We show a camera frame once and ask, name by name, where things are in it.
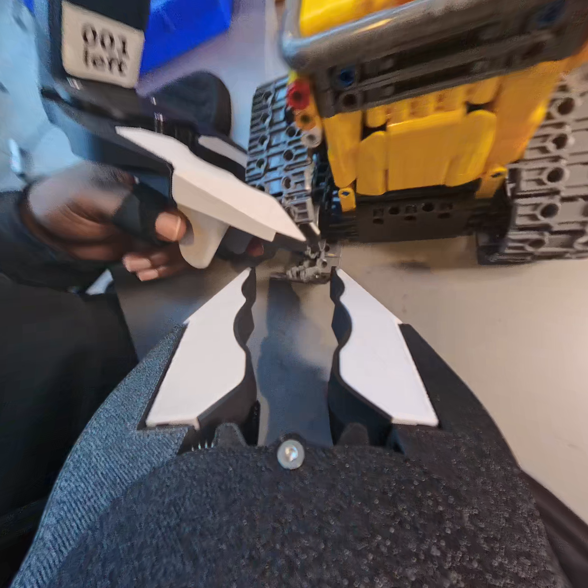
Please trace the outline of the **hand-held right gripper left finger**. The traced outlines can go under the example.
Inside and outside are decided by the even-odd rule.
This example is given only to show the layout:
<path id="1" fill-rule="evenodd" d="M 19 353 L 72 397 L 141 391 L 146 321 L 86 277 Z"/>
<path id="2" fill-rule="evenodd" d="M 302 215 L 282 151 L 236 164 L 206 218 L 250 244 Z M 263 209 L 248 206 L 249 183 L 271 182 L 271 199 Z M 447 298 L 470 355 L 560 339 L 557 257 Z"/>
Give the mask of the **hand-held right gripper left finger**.
<path id="1" fill-rule="evenodd" d="M 146 429 L 188 428 L 197 446 L 211 446 L 217 428 L 237 427 L 259 443 L 260 403 L 251 352 L 256 271 L 234 277 L 185 321 L 145 411 Z"/>

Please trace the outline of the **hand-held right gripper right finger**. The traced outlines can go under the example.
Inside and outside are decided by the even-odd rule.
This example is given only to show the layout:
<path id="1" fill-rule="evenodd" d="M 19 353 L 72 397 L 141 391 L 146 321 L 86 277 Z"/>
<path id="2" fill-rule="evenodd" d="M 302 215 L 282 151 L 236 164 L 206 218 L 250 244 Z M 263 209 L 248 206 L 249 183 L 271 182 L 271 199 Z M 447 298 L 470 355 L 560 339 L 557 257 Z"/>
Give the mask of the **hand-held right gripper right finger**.
<path id="1" fill-rule="evenodd" d="M 438 430 L 404 323 L 342 269 L 332 272 L 330 297 L 337 343 L 327 391 L 333 444 L 386 447 L 398 427 Z"/>

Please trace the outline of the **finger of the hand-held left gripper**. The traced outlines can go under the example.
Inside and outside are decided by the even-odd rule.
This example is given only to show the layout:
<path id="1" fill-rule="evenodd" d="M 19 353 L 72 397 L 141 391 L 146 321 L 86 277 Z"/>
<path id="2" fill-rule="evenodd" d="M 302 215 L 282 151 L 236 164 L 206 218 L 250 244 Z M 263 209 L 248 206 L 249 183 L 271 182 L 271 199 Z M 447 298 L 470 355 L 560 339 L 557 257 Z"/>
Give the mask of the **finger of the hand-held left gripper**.
<path id="1" fill-rule="evenodd" d="M 224 169 L 229 168 L 229 160 L 244 169 L 247 165 L 247 152 L 240 145 L 223 136 L 200 135 L 197 140 L 196 154 Z"/>
<path id="2" fill-rule="evenodd" d="M 116 133 L 171 164 L 171 196 L 189 223 L 179 248 L 190 266 L 207 268 L 229 228 L 283 249 L 306 250 L 305 235 L 273 196 L 206 162 L 176 138 L 133 127 L 116 127 Z"/>

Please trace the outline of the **grey toy track belt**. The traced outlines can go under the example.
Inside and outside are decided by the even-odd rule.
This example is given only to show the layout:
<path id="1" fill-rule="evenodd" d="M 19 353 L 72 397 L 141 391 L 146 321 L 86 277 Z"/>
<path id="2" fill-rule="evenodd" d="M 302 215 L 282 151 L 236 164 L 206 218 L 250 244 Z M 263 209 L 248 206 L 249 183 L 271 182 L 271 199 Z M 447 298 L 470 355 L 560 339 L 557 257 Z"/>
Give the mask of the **grey toy track belt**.
<path id="1" fill-rule="evenodd" d="M 271 195 L 306 237 L 274 278 L 324 284 L 341 263 L 341 246 L 332 232 L 342 208 L 326 149 L 317 131 L 303 131 L 288 105 L 287 75 L 258 86 L 252 99 L 246 183 Z"/>
<path id="2" fill-rule="evenodd" d="M 587 63 L 556 86 L 476 234 L 480 265 L 587 258 Z"/>

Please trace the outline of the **yellow building-block toy vehicle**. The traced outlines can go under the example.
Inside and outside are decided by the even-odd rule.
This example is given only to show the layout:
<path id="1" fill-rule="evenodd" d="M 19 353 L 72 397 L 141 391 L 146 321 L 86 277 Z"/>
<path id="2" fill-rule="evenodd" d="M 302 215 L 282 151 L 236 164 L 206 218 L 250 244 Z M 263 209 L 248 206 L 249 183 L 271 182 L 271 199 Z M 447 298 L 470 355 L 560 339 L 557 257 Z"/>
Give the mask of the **yellow building-block toy vehicle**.
<path id="1" fill-rule="evenodd" d="M 287 1 L 281 44 L 322 236 L 450 238 L 586 63 L 587 1 Z"/>

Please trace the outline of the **grey desk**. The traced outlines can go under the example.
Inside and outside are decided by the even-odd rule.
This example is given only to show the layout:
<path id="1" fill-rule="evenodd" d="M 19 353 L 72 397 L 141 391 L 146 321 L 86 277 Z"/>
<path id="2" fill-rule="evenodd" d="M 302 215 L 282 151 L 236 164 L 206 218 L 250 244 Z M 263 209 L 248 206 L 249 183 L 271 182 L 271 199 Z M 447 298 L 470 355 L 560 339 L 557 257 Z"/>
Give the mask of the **grey desk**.
<path id="1" fill-rule="evenodd" d="M 285 72 L 273 1 L 235 1 L 228 32 L 158 70 L 151 93 L 207 70 L 229 89 L 233 140 L 247 145 L 258 85 Z M 522 469 L 587 522 L 587 260 L 479 266 L 473 238 L 352 245 L 342 269 L 413 326 L 469 386 Z M 330 441 L 326 392 L 336 338 L 328 285 L 270 278 L 287 252 L 256 269 L 251 350 L 261 397 L 260 440 L 296 430 Z M 241 269 L 216 260 L 156 282 L 115 270 L 115 286 L 142 359 Z"/>

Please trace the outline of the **person's left hand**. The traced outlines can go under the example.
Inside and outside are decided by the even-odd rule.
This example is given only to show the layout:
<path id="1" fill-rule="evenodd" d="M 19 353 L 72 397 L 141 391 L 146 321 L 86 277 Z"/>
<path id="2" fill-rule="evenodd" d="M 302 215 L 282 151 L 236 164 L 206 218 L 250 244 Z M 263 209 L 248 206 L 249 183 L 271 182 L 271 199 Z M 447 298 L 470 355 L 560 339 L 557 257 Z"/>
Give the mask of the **person's left hand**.
<path id="1" fill-rule="evenodd" d="M 122 231 L 112 219 L 132 193 L 135 177 L 112 166 L 83 162 L 35 182 L 21 204 L 27 228 L 51 248 L 78 261 L 121 262 L 140 281 L 153 281 L 190 268 L 179 241 L 184 216 L 171 209 L 156 219 L 153 246 Z"/>

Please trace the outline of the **blue plastic storage bin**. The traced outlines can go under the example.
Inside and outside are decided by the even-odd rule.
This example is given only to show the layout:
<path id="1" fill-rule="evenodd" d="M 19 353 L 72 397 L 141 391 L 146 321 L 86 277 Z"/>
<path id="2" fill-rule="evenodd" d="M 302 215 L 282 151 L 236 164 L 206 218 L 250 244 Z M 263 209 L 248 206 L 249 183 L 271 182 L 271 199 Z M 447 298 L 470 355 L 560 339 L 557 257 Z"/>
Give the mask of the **blue plastic storage bin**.
<path id="1" fill-rule="evenodd" d="M 141 75 L 226 32 L 234 1 L 151 1 Z"/>

